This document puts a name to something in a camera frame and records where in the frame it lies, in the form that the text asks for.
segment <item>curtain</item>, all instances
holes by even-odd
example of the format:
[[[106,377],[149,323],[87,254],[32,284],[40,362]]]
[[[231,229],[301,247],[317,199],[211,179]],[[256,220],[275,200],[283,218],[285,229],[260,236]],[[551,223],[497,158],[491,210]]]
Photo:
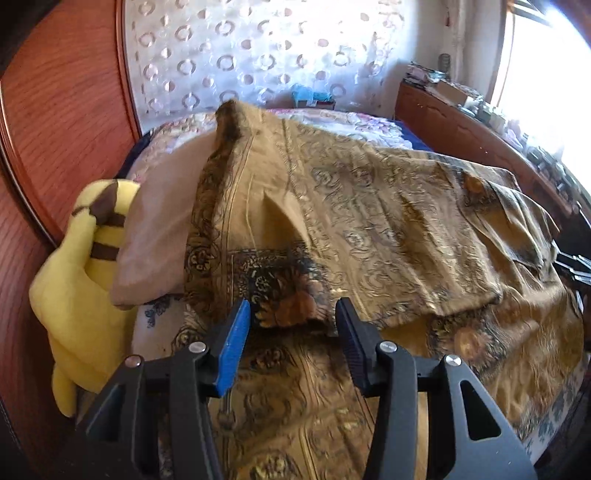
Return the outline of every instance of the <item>curtain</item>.
[[[130,0],[125,9],[143,131],[232,98],[291,106],[298,83],[331,93],[337,109],[394,104],[384,85],[398,61],[401,0]]]

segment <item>wooden bed frame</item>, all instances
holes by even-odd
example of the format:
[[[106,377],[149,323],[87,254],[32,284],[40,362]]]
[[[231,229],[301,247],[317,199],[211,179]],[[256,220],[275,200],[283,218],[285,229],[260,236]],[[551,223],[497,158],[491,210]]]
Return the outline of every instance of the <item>wooden bed frame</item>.
[[[123,0],[62,0],[0,79],[0,472],[39,478],[72,432],[51,393],[47,334],[28,288],[93,180],[139,138]]]

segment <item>bright window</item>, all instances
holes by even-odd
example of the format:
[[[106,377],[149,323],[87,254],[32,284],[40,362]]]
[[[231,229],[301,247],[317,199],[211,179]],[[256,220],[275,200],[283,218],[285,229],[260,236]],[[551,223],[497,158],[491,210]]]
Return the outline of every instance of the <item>bright window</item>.
[[[591,193],[591,48],[558,11],[515,1],[492,98]]]

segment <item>gold patterned blanket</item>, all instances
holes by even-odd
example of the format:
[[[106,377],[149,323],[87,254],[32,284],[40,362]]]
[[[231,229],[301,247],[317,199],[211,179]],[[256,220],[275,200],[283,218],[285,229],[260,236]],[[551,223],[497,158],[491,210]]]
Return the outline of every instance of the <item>gold patterned blanket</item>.
[[[556,226],[511,173],[234,101],[217,124],[187,241],[194,314],[175,344],[251,302],[235,386],[212,403],[231,478],[361,478],[376,404],[334,337],[344,296],[414,355],[460,355],[522,439],[537,425],[581,358],[582,319],[552,267]],[[419,410],[423,478],[423,397]]]

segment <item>yellow plush toy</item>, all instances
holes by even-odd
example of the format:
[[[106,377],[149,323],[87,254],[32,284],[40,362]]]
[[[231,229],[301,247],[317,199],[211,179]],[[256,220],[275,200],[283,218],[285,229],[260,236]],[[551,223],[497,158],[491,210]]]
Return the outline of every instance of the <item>yellow plush toy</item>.
[[[47,329],[60,411],[76,412],[76,385],[98,393],[129,354],[136,309],[111,304],[109,288],[123,222],[139,185],[99,180],[79,195],[61,245],[31,284],[29,298]]]

